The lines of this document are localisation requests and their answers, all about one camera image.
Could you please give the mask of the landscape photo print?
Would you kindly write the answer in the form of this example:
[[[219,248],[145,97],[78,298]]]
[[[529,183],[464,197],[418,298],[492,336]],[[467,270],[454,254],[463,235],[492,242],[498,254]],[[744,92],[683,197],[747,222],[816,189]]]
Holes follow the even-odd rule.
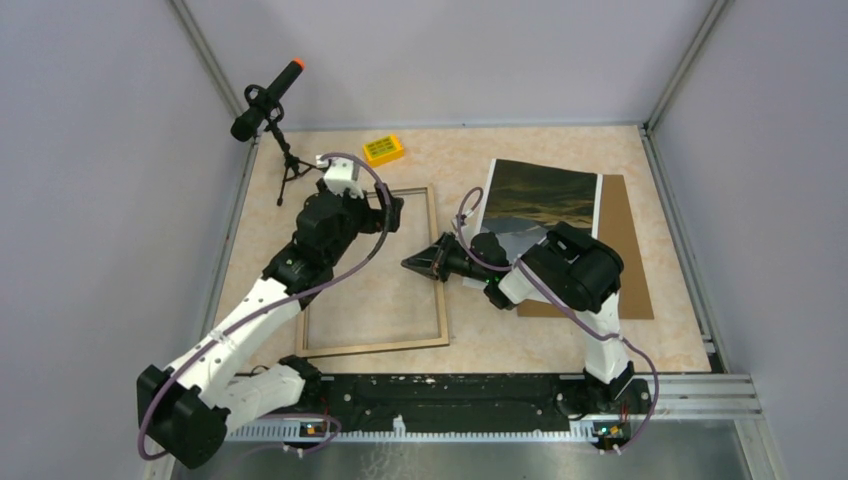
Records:
[[[463,234],[494,233],[510,263],[559,222],[595,237],[602,185],[601,174],[494,159]]]

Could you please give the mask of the wooden picture frame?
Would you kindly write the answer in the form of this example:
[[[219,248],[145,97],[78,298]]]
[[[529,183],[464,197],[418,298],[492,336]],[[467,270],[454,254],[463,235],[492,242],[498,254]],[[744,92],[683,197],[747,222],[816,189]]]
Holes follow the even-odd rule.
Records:
[[[401,266],[438,239],[435,189],[401,188],[401,227],[350,278],[325,290],[297,321],[295,352],[307,358],[364,355],[450,344],[444,286]]]

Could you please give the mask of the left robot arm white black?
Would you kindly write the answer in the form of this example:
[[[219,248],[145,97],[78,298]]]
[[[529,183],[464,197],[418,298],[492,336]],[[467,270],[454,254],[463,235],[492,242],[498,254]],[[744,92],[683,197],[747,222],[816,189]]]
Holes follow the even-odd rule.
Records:
[[[375,234],[377,252],[397,231],[403,199],[377,190],[379,208],[350,189],[337,195],[323,188],[308,197],[292,238],[263,269],[239,306],[217,329],[166,368],[148,366],[136,384],[143,459],[153,459],[145,441],[163,455],[194,469],[208,462],[226,437],[261,416],[290,406],[308,413],[319,404],[316,370],[287,357],[267,371],[237,375],[266,339],[296,318],[321,291],[343,280],[333,270],[361,234]]]

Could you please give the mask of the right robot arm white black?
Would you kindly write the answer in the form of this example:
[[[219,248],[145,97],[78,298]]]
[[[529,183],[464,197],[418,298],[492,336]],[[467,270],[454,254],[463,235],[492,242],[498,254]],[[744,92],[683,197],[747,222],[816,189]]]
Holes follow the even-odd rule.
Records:
[[[608,245],[560,222],[515,259],[493,232],[471,240],[444,233],[402,260],[403,268],[434,281],[459,275],[483,283],[490,303],[511,310],[538,295],[570,318],[586,339],[584,379],[589,406],[612,412],[627,397],[635,374],[632,344],[622,335],[619,303],[624,262]]]

